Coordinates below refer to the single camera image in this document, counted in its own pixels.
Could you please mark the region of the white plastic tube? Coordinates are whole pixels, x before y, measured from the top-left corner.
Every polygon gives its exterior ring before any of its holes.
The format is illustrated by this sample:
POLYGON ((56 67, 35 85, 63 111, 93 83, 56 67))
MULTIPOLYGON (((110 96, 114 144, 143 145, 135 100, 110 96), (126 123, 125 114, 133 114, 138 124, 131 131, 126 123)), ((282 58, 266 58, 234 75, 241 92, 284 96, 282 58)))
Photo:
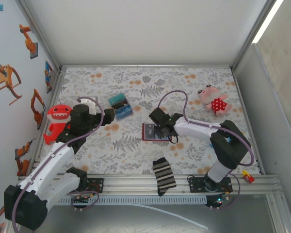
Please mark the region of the white plastic tube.
POLYGON ((150 210, 153 210, 153 211, 157 211, 157 212, 160 212, 160 213, 164 213, 164 214, 166 214, 166 215, 173 216, 173 217, 179 218, 179 219, 181 219, 181 220, 184 220, 184 221, 186 221, 186 222, 189 222, 189 223, 191 223, 191 224, 193 224, 193 225, 195 225, 195 226, 198 226, 198 227, 200 227, 200 228, 203 228, 203 229, 205 229, 205 230, 208 230, 208 229, 209 229, 209 228, 208 228, 207 226, 205 226, 205 225, 202 225, 202 224, 200 224, 200 223, 198 223, 198 222, 192 221, 192 220, 190 220, 190 219, 188 219, 188 218, 186 218, 186 217, 180 216, 180 215, 178 215, 178 214, 171 213, 171 212, 169 212, 169 211, 165 211, 165 210, 163 210, 163 209, 159 209, 159 208, 152 207, 152 206, 147 206, 147 205, 141 205, 141 204, 128 204, 128 205, 129 205, 129 206, 139 207, 139 208, 150 209, 150 210))

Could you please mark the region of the aluminium frame rail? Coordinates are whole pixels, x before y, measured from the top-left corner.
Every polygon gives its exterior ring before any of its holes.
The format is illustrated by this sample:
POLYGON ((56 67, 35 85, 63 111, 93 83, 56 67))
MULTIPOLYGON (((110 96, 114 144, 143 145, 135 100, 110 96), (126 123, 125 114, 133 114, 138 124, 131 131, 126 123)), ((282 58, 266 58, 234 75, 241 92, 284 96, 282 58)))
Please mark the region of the aluminium frame rail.
POLYGON ((254 157, 255 157, 255 161, 256 161, 256 163, 257 163, 257 165, 259 167, 259 173, 260 173, 260 175, 265 175, 265 169, 264 169, 262 161, 261 161, 261 157, 260 157, 260 154, 259 154, 259 150, 258 150, 258 147, 257 147, 257 143, 256 143, 256 140, 255 140, 255 137, 254 137, 252 126, 251 126, 251 123, 250 123, 250 120, 249 120, 249 117, 248 117, 248 113, 247 113, 246 106, 245 106, 245 103, 244 103, 244 100, 243 100, 243 96, 242 96, 242 93, 241 93, 241 90, 240 90, 240 87, 239 87, 239 83, 237 81, 236 75, 234 74, 234 71, 232 71, 232 75, 233 75, 235 86, 236 86, 236 89, 237 89, 237 92, 238 92, 238 95, 239 95, 239 98, 240 98, 240 102, 241 102, 241 105, 242 105, 244 118, 245 118, 247 129, 248 129, 248 135, 249 135, 249 139, 248 140, 251 143, 251 148, 252 148, 252 151, 253 151, 253 154, 254 154, 254 157))
MULTIPOLYGON (((59 91, 62 87, 65 70, 66 70, 65 68, 63 71, 60 70, 60 72, 56 75, 56 80, 55 80, 53 89, 51 91, 50 100, 47 104, 47 111, 49 110, 50 107, 52 107, 57 102, 59 91)), ((41 161, 41 157, 43 156, 43 147, 45 144, 44 139, 43 139, 43 134, 48 131, 48 127, 49 127, 49 120, 47 119, 47 117, 45 117, 42 121, 42 128, 39 131, 40 134, 39 134, 39 137, 37 138, 35 150, 32 153, 32 156, 30 158, 30 163, 29 163, 26 176, 29 176, 29 174, 34 170, 35 167, 37 167, 37 164, 39 164, 39 162, 41 161)))

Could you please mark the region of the blue orange machine wall sticker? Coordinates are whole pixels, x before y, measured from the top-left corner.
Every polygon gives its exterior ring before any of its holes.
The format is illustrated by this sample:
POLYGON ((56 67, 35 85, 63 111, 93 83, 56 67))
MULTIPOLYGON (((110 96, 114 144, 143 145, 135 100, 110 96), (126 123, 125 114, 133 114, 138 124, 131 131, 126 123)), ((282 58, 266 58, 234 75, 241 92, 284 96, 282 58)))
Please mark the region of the blue orange machine wall sticker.
POLYGON ((52 71, 53 71, 53 69, 52 69, 51 65, 48 63, 48 61, 45 61, 44 75, 45 75, 46 93, 47 94, 52 91, 52 84, 51 84, 52 71))

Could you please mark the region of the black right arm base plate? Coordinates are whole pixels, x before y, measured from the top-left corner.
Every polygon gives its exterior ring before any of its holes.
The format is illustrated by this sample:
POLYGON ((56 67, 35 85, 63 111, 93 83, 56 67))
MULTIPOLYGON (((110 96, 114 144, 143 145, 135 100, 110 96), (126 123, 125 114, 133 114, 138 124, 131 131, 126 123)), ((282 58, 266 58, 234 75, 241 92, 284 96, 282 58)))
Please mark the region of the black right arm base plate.
POLYGON ((223 178, 219 183, 214 182, 207 176, 188 177, 188 183, 191 193, 231 193, 233 192, 231 179, 223 178))

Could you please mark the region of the aluminium frame post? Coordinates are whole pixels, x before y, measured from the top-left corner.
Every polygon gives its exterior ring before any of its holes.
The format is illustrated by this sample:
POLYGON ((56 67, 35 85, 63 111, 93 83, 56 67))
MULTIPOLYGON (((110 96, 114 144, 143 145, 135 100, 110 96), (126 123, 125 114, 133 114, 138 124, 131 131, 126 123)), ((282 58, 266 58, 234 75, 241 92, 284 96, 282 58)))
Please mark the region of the aluminium frame post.
POLYGON ((266 17, 270 13, 271 9, 273 8, 274 4, 277 0, 266 0, 266 3, 264 4, 262 10, 260 11, 258 17, 256 18, 245 42, 243 43, 240 52, 236 56, 234 62, 230 66, 231 71, 233 72, 240 64, 241 60, 243 59, 245 53, 249 49, 250 45, 252 44, 254 38, 258 34, 258 31, 262 27, 262 24, 264 23, 266 17))
POLYGON ((50 46, 47 38, 44 35, 44 32, 41 28, 41 25, 37 21, 36 16, 34 15, 31 7, 27 3, 27 0, 14 0, 18 5, 20 11, 22 12, 23 16, 25 17, 26 21, 28 22, 31 29, 33 29, 33 33, 35 34, 38 42, 40 42, 43 50, 45 51, 46 55, 58 71, 60 73, 62 65, 59 62, 58 58, 56 57, 53 49, 50 46))

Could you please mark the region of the black VIP credit card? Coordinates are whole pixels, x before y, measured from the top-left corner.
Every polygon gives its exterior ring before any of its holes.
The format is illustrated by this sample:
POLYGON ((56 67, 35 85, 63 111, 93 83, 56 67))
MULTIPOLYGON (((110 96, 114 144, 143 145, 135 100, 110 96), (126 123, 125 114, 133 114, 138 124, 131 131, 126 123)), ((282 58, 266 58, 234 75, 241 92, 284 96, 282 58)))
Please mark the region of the black VIP credit card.
POLYGON ((157 140, 157 137, 155 136, 155 124, 145 123, 143 125, 143 139, 157 140))

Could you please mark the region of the aluminium frame leg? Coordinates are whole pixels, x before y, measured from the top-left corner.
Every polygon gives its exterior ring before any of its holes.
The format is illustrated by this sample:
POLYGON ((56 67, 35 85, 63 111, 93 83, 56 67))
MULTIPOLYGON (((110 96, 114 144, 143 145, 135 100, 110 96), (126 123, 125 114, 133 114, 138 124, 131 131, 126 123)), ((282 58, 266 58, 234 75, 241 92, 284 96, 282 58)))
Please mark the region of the aluminium frame leg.
POLYGON ((291 233, 291 212, 284 194, 266 194, 276 233, 291 233))

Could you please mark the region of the red shark plush toy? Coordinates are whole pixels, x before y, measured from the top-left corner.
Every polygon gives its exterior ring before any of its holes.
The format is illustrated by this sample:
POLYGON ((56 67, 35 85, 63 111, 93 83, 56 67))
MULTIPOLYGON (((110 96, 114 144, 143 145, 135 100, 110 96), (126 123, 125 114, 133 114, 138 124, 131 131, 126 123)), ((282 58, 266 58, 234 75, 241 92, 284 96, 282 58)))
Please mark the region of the red shark plush toy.
POLYGON ((71 110, 72 108, 65 104, 55 105, 48 110, 47 118, 50 121, 48 131, 50 134, 43 134, 44 142, 47 145, 56 141, 57 137, 64 130, 66 123, 70 121, 71 110))

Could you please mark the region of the pink frog plush toy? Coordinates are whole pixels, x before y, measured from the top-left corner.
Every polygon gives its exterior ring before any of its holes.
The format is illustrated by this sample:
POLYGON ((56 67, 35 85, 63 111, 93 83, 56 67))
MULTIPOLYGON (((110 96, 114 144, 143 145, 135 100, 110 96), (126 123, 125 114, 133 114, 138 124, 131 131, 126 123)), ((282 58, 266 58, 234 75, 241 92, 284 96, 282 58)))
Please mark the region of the pink frog plush toy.
POLYGON ((227 114, 233 108, 232 104, 226 102, 227 95, 210 84, 199 90, 198 96, 205 107, 212 110, 217 117, 227 114))

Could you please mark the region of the blue credit card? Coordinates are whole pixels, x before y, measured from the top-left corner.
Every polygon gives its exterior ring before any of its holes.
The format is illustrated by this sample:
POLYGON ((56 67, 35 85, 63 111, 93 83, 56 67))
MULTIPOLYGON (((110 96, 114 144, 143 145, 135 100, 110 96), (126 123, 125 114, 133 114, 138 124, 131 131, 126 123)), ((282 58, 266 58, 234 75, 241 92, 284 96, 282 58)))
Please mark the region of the blue credit card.
POLYGON ((129 104, 127 104, 119 109, 115 109, 115 117, 118 120, 124 119, 132 114, 133 114, 133 110, 129 104))

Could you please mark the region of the teal credit card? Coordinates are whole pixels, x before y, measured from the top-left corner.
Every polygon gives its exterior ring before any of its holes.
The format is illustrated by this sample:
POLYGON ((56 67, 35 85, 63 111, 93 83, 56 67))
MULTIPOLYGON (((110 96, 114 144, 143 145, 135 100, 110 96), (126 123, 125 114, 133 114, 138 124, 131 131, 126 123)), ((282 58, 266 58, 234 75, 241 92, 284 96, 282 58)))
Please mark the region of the teal credit card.
POLYGON ((125 95, 123 93, 120 93, 116 96, 113 96, 111 98, 108 99, 110 105, 114 105, 118 102, 124 101, 126 99, 125 95))

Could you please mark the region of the red card holder wallet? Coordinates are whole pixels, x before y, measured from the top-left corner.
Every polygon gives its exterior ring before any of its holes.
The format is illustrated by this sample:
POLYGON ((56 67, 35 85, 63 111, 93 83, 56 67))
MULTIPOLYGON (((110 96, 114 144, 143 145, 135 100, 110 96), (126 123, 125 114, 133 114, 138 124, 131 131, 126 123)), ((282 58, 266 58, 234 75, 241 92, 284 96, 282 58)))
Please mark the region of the red card holder wallet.
POLYGON ((154 123, 142 124, 143 141, 170 141, 172 137, 163 137, 159 127, 154 123))

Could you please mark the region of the teal blue fabric piece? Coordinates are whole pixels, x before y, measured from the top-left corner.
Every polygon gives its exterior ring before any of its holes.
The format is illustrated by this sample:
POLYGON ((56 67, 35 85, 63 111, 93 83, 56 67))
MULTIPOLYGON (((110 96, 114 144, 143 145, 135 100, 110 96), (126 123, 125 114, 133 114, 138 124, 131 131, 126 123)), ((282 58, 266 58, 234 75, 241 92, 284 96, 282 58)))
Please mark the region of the teal blue fabric piece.
POLYGON ((226 141, 227 141, 227 142, 229 142, 230 140, 231 140, 231 138, 230 138, 230 137, 226 138, 226 141))

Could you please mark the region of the black beige striped sock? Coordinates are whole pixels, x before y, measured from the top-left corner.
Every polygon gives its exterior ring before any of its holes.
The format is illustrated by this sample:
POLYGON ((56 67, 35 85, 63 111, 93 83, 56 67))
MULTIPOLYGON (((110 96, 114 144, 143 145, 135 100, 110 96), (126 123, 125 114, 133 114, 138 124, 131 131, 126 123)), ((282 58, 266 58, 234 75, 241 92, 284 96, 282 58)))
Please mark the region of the black beige striped sock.
POLYGON ((169 162, 163 157, 153 161, 153 171, 157 181, 158 195, 163 196, 168 189, 177 186, 169 162))

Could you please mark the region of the orange gripper claw wall sticker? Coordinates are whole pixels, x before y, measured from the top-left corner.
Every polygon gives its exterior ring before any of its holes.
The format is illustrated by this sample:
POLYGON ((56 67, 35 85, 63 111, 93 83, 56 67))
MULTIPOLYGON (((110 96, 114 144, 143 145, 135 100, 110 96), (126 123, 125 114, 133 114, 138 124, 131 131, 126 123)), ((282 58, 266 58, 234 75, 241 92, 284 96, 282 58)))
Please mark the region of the orange gripper claw wall sticker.
POLYGON ((5 66, 0 64, 0 84, 3 84, 3 86, 0 87, 0 90, 7 88, 11 92, 13 97, 15 98, 13 101, 9 103, 9 106, 22 97, 22 95, 18 95, 14 90, 15 87, 22 84, 21 78, 18 72, 9 64, 5 66), (13 75, 17 79, 16 84, 13 84, 13 78, 12 78, 13 75))

